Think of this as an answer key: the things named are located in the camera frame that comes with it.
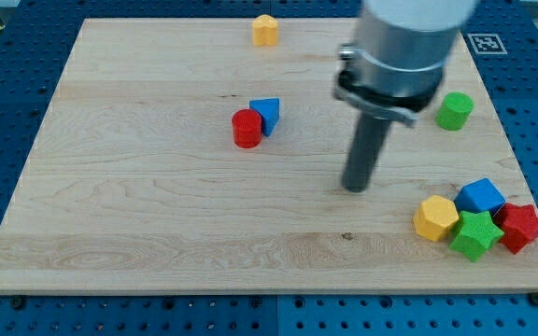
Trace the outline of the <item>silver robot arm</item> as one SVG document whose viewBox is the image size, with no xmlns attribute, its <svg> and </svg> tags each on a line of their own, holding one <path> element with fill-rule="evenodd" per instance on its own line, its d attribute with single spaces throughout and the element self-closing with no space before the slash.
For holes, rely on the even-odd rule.
<svg viewBox="0 0 538 336">
<path fill-rule="evenodd" d="M 442 81 L 446 60 L 477 0 L 363 0 L 333 96 L 362 114 L 409 127 Z"/>
</svg>

